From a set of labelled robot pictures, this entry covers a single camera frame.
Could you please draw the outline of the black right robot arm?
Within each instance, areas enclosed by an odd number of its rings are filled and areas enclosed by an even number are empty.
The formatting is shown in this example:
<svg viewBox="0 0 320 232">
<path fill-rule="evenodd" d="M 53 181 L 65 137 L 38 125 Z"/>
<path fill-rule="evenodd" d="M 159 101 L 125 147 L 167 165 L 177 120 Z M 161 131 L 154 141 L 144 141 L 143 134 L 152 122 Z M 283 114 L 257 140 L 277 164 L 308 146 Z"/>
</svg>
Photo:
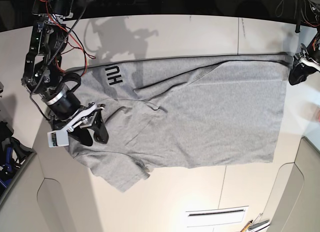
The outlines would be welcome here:
<svg viewBox="0 0 320 232">
<path fill-rule="evenodd" d="M 102 119 L 105 106 L 96 103 L 83 106 L 75 95 L 88 66 L 84 65 L 80 74 L 61 68 L 69 39 L 73 39 L 74 49 L 81 50 L 85 59 L 90 57 L 74 27 L 64 24 L 73 15 L 73 3 L 74 0 L 35 0 L 32 9 L 39 19 L 32 28 L 21 83 L 31 99 L 40 95 L 49 109 L 43 117 L 52 129 L 47 134 L 50 147 L 68 146 L 71 137 L 85 146 L 92 146 L 93 142 L 106 144 L 109 139 Z"/>
</svg>

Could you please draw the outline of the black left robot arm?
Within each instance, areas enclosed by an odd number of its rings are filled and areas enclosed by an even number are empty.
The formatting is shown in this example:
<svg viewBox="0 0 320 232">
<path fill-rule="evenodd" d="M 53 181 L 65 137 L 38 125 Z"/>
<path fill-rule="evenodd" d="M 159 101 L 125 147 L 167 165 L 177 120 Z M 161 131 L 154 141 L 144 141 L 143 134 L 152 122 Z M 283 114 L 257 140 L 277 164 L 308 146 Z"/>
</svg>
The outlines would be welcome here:
<svg viewBox="0 0 320 232">
<path fill-rule="evenodd" d="M 95 62 L 288 53 L 289 83 L 320 85 L 320 0 L 86 0 L 76 32 Z"/>
</svg>

